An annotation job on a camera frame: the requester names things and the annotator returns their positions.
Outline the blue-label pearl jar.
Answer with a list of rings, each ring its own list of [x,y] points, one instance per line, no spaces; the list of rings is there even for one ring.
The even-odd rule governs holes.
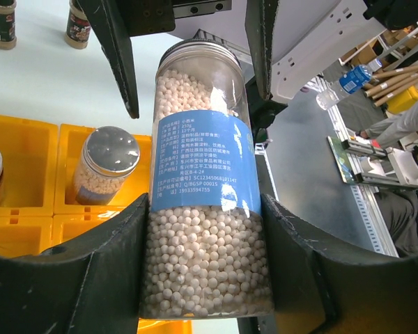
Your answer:
[[[273,309],[245,81],[214,41],[179,42],[157,69],[144,270],[145,319]]]
[[[81,205],[107,205],[121,190],[140,160],[137,140],[114,126],[95,129],[86,138],[73,177]]]

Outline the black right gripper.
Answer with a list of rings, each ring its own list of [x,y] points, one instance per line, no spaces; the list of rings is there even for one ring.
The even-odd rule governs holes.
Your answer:
[[[168,33],[176,20],[232,9],[231,0],[79,0],[116,80],[125,109],[139,118],[139,98],[130,37]],[[275,0],[247,0],[245,31],[258,93],[271,96]]]

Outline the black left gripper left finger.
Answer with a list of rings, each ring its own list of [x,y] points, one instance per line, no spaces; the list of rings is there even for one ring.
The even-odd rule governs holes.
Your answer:
[[[148,197],[39,255],[0,256],[0,333],[136,333]]]

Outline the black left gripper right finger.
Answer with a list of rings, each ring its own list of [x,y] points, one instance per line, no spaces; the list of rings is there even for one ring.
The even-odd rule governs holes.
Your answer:
[[[418,333],[418,255],[338,239],[262,195],[278,333]]]

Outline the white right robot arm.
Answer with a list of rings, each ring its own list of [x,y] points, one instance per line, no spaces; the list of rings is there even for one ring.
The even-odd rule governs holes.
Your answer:
[[[133,37],[211,33],[249,53],[263,100],[285,104],[352,47],[418,21],[418,1],[79,1],[78,6],[133,119],[139,117]]]

